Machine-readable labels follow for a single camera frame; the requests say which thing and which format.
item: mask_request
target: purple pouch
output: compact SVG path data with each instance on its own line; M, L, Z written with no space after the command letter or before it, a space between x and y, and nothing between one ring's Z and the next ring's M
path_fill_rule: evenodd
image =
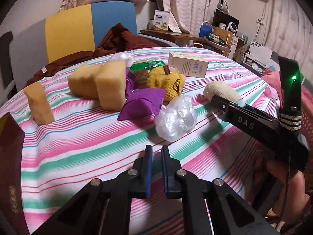
M138 119L159 114L166 89L144 88L131 93L125 102L117 120Z
M136 76L126 68L126 88L125 95L129 96L131 92L137 87Z

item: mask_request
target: white product box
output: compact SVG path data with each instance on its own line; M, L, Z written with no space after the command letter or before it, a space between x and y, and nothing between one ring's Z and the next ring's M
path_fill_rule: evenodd
M205 78L209 62L201 56L171 51L168 56L168 65L174 65L179 73L185 76Z
M168 31L169 11L155 11L153 29L156 31Z

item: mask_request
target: silver bolt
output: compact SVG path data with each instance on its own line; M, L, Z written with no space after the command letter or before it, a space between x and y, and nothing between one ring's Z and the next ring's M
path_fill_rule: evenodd
M224 184L224 181L221 179L215 179L214 184L216 184L217 186L222 186Z
M93 179L90 181L91 185L99 185L101 183L100 179Z
M128 175L131 175L131 176L135 176L135 175L137 175L137 173L138 173L138 171L136 169L130 169L128 171Z
M180 176L184 176L184 175L187 174L187 171L185 171L184 169L179 169L179 170L177 171L177 174L180 175Z

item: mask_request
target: human hand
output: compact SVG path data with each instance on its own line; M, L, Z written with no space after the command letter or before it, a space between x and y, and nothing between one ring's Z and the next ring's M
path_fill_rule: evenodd
M280 216L285 197L287 164L276 160L268 160L266 162L266 167L268 172L284 183L279 199L272 208L273 212ZM305 193L305 179L303 173L297 169L291 169L288 200L286 202L286 209L282 219L287 224L297 222L306 213L309 204L310 197Z

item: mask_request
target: striped tablecloth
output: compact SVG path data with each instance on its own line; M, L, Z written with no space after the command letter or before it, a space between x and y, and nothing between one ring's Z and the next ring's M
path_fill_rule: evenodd
M205 180L222 178L243 198L249 193L256 141L220 119L202 94L209 81L224 81L247 104L275 114L276 104L263 94L267 84L236 62L200 48L146 48L129 51L136 60L168 60L169 51L201 55L209 61L205 79L187 77L183 94L190 95L197 112L196 128L170 143L170 154L184 169ZM90 60L105 62L110 56ZM108 180L132 166L147 144L153 146L151 197L134 199L130 234L183 234L182 204L163 193L161 146L167 144L155 131L153 117L117 121L92 100L70 95L67 77L79 66L41 80L55 121L46 126L34 122L26 96L17 93L0 109L10 112L25 131L22 153L22 203L32 233L92 178Z

